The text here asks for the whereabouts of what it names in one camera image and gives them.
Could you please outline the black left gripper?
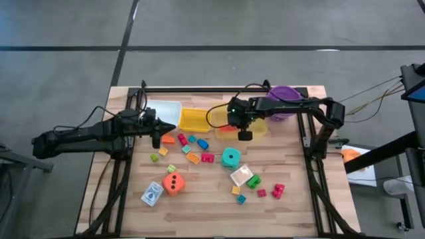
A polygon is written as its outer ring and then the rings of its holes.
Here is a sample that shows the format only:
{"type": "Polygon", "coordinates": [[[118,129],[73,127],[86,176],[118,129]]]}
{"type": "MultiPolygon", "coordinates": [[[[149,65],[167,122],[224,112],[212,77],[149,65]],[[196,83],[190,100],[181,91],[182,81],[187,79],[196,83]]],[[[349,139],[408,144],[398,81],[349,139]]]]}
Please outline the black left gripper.
{"type": "Polygon", "coordinates": [[[157,119],[156,111],[152,108],[146,108],[133,118],[133,136],[161,136],[174,129],[176,129],[176,125],[157,119]]]}

